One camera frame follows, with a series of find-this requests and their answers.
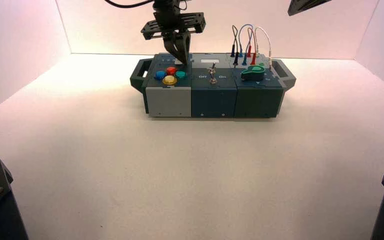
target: white cable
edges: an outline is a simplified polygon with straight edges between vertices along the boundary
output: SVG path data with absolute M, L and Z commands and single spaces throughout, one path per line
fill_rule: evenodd
M 272 61 L 272 41 L 270 41 L 270 37 L 267 34 L 267 32 L 262 27 L 260 27 L 260 26 L 255 28 L 255 31 L 254 31 L 254 38 L 255 39 L 257 38 L 257 29 L 260 29 L 265 34 L 265 36 L 267 37 L 267 40 L 268 40 L 268 64 L 270 65 L 270 69 L 272 69 L 272 65 L 273 65 L 273 61 Z M 256 52 L 257 52 L 257 54 L 260 54 L 259 53 L 258 41 L 257 41 Z

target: red button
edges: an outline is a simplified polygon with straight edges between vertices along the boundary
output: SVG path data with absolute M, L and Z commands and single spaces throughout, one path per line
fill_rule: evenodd
M 174 76 L 177 71 L 178 71 L 177 68 L 175 68 L 174 66 L 171 66 L 171 67 L 167 68 L 167 70 L 165 72 L 167 73 L 167 75 Z

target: white floor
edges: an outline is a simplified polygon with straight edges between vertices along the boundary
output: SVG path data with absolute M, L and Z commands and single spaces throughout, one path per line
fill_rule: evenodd
M 0 105 L 32 240 L 367 240 L 384 188 L 384 82 L 284 59 L 275 119 L 152 119 L 134 55 L 72 55 Z

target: yellow button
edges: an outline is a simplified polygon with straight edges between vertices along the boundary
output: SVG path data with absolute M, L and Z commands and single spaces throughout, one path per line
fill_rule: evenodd
M 162 83 L 165 85 L 175 85 L 177 82 L 178 82 L 177 78 L 175 78 L 175 76 L 172 76 L 172 75 L 168 75 L 164 77 L 164 79 L 162 80 Z

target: green button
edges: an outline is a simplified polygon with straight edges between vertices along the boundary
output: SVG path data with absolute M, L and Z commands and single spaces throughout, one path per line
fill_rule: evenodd
M 176 77 L 178 79 L 184 79 L 186 77 L 186 72 L 184 72 L 184 71 L 177 71 L 176 72 Z

